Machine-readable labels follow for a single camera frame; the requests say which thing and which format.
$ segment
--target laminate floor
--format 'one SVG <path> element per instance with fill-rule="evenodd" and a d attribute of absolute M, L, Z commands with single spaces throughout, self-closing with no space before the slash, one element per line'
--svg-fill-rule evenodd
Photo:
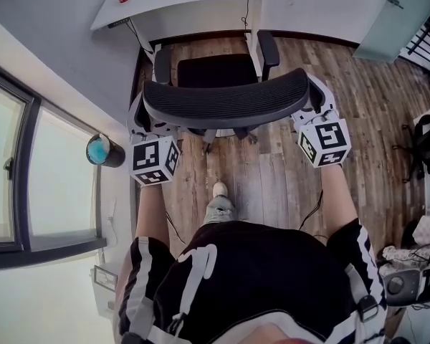
<path fill-rule="evenodd" d="M 276 42 L 281 63 L 271 77 L 304 68 L 333 91 L 340 116 L 348 122 L 353 148 L 343 168 L 375 253 L 387 243 L 398 244 L 403 227 L 424 212 L 424 184 L 416 179 L 402 183 L 410 159 L 391 146 L 409 143 L 401 124 L 412 124 L 430 108 L 426 75 L 402 59 L 394 64 L 354 59 L 353 49 L 336 44 L 280 38 Z M 174 84 L 182 59 L 247 52 L 241 38 L 172 48 Z M 144 67 L 142 79 L 150 76 L 150 67 Z M 206 156 L 199 138 L 182 134 L 175 179 L 164 186 L 168 212 L 182 238 L 188 242 L 201 226 L 217 181 L 228 186 L 239 219 L 298 228 L 316 205 L 321 184 L 320 171 L 309 164 L 292 131 L 292 121 L 285 118 L 256 129 L 255 145 L 235 137 L 217 139 Z M 304 231 L 325 236 L 320 210 L 307 220 Z M 171 234 L 171 251 L 178 254 L 184 245 Z M 317 238 L 325 243 L 324 237 Z"/>

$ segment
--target chair armrest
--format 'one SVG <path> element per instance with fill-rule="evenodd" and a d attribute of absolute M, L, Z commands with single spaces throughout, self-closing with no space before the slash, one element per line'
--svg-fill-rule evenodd
<path fill-rule="evenodd" d="M 156 52 L 154 65 L 156 82 L 172 85 L 171 58 L 172 50 L 169 48 L 160 49 Z"/>
<path fill-rule="evenodd" d="M 264 60 L 262 75 L 262 81 L 264 82 L 269 78 L 269 70 L 271 67 L 280 64 L 280 56 L 271 32 L 259 30 L 257 35 L 259 47 L 261 48 Z"/>

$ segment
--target white stripe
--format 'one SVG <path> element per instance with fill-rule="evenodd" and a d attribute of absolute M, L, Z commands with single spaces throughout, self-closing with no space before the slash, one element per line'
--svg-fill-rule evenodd
<path fill-rule="evenodd" d="M 368 295 L 366 286 L 352 264 L 349 264 L 344 271 L 349 277 L 350 291 L 352 292 L 353 301 L 355 303 L 359 303 L 363 297 Z"/>
<path fill-rule="evenodd" d="M 360 247 L 362 260 L 366 263 L 368 277 L 373 280 L 370 286 L 370 295 L 374 297 L 377 303 L 382 300 L 383 286 L 379 282 L 378 268 L 374 265 L 373 247 L 368 251 L 365 247 L 365 242 L 368 241 L 368 231 L 364 226 L 361 227 L 360 236 L 357 238 L 358 246 Z"/>
<path fill-rule="evenodd" d="M 266 324 L 275 324 L 289 338 L 307 340 L 312 344 L 322 343 L 317 336 L 299 326 L 287 313 L 271 312 L 234 326 L 216 339 L 213 344 L 240 343 L 255 329 Z"/>
<path fill-rule="evenodd" d="M 147 339 L 155 344 L 191 344 L 191 341 L 177 338 L 176 336 L 166 333 L 155 325 L 151 327 L 150 335 L 147 337 Z"/>
<path fill-rule="evenodd" d="M 130 321 L 129 331 L 146 338 L 153 324 L 153 302 L 145 297 L 152 257 L 148 249 L 148 237 L 139 237 L 138 250 L 142 257 L 137 282 L 132 288 L 126 306 L 126 316 Z"/>
<path fill-rule="evenodd" d="M 349 336 L 355 331 L 355 323 L 359 319 L 357 311 L 353 311 L 350 317 L 337 324 L 325 344 L 337 344 L 345 337 Z"/>
<path fill-rule="evenodd" d="M 345 268 L 345 272 L 349 276 L 350 291 L 352 292 L 353 300 L 355 303 L 359 303 L 363 297 L 368 295 L 366 286 L 352 264 L 349 264 Z M 359 317 L 356 320 L 357 328 L 355 329 L 355 342 L 358 343 L 379 333 L 383 328 L 385 321 L 386 311 L 380 305 L 378 305 L 378 313 L 372 319 L 362 322 L 361 317 Z"/>

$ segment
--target door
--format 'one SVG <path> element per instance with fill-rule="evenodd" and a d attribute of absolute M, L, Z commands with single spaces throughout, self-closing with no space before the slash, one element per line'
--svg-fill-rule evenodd
<path fill-rule="evenodd" d="M 430 0 L 386 0 L 354 57 L 393 62 L 430 15 Z"/>

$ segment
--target window handle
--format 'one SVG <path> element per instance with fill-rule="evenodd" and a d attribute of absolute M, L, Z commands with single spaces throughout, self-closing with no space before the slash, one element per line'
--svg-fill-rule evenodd
<path fill-rule="evenodd" d="M 400 9 L 404 9 L 401 5 L 400 5 L 400 1 L 399 0 L 387 0 L 390 4 L 393 4 L 395 6 L 397 6 Z"/>
<path fill-rule="evenodd" d="M 9 157 L 3 165 L 3 169 L 8 172 L 8 181 L 11 180 L 11 177 L 13 176 L 13 160 L 13 157 Z"/>

